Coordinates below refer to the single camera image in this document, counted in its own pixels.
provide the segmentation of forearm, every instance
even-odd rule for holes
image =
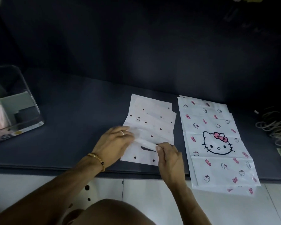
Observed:
[[[193,193],[186,185],[173,189],[171,192],[178,206],[183,224],[211,225]]]
[[[1,224],[56,224],[72,198],[102,169],[95,158],[84,157],[73,169],[33,191],[0,213]]]

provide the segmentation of white tile floor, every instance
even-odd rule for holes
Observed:
[[[0,175],[0,212],[53,177]],[[156,224],[182,224],[171,192],[160,180],[94,179],[98,198],[123,200]],[[193,191],[213,225],[281,224],[281,185],[262,185],[254,198]]]

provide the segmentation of bare leg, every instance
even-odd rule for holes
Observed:
[[[118,200],[104,199],[82,212],[72,225],[155,225],[138,209]]]

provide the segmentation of dark wall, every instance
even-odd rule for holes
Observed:
[[[30,67],[229,103],[266,101],[281,89],[281,9],[273,8],[266,1],[3,0],[0,15]]]
[[[21,53],[0,18],[0,65],[4,64],[13,64],[21,68],[24,66]]]

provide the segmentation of hand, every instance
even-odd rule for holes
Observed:
[[[171,191],[186,186],[182,153],[168,142],[158,144],[156,147],[161,178]]]
[[[96,154],[109,167],[120,159],[127,147],[134,141],[129,126],[117,126],[104,133],[95,145],[92,153]]]

